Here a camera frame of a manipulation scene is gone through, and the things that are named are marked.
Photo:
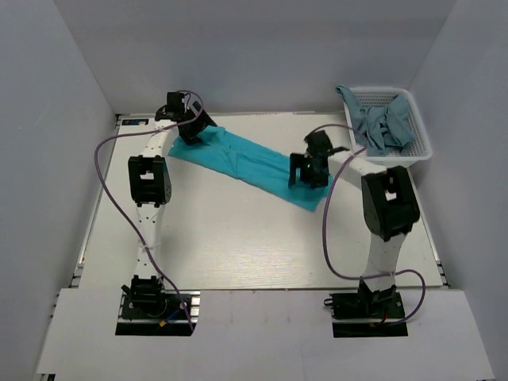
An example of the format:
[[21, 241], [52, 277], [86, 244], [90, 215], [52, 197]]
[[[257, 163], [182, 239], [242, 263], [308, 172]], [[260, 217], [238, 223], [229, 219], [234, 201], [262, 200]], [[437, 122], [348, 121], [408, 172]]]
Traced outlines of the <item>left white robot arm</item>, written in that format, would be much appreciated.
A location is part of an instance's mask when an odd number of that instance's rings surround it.
[[200, 132], [215, 124], [200, 100], [191, 99], [193, 96], [188, 90], [168, 92], [166, 103], [154, 117], [155, 132], [150, 134], [141, 153], [128, 160], [130, 194], [141, 237], [135, 272], [124, 291], [130, 306], [151, 318], [163, 317], [168, 308], [164, 277], [156, 269], [164, 210], [172, 192], [166, 155], [176, 138], [187, 146], [200, 143]]

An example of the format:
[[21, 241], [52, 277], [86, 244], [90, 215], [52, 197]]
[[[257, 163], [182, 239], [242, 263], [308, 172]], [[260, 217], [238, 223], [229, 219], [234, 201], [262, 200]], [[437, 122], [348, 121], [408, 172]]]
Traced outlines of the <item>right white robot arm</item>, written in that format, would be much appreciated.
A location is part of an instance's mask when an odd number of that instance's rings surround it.
[[399, 275], [398, 258], [402, 244], [420, 219], [420, 210], [407, 169], [384, 167], [361, 155], [335, 147], [322, 128], [304, 139], [304, 153], [290, 155], [288, 186], [302, 183], [311, 190], [332, 191], [339, 179], [329, 173], [329, 158], [341, 162], [338, 174], [346, 174], [358, 186], [362, 196], [364, 222], [371, 234], [364, 272], [355, 278], [354, 293], [333, 294], [329, 305], [339, 320], [378, 318], [386, 321], [398, 301], [395, 278]]

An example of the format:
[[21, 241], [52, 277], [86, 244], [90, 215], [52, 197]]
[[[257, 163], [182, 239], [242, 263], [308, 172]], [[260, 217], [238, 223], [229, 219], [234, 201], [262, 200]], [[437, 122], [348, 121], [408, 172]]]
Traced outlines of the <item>teal t shirt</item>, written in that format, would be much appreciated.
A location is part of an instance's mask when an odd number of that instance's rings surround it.
[[198, 137], [201, 141], [193, 145], [176, 138], [169, 155], [240, 180], [311, 212], [329, 193], [328, 186], [312, 189], [297, 183], [289, 187], [289, 156], [221, 126], [208, 126]]

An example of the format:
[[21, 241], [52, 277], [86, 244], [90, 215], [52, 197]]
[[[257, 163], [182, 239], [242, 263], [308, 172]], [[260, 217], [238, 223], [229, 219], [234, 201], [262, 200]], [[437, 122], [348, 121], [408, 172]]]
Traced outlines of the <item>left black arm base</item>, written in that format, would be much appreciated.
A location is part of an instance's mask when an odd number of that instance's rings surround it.
[[198, 323], [200, 293], [176, 294], [161, 287], [135, 293], [126, 285], [117, 316], [118, 337], [189, 337]]

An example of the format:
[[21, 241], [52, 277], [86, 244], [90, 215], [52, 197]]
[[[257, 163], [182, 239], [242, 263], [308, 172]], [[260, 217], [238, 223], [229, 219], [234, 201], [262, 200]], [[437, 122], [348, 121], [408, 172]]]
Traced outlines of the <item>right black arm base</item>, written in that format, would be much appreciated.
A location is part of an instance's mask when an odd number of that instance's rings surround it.
[[330, 309], [334, 338], [388, 338], [407, 337], [405, 322], [395, 325], [406, 314], [401, 295], [396, 292], [391, 302], [375, 306], [367, 312], [357, 293], [330, 294], [323, 301]]

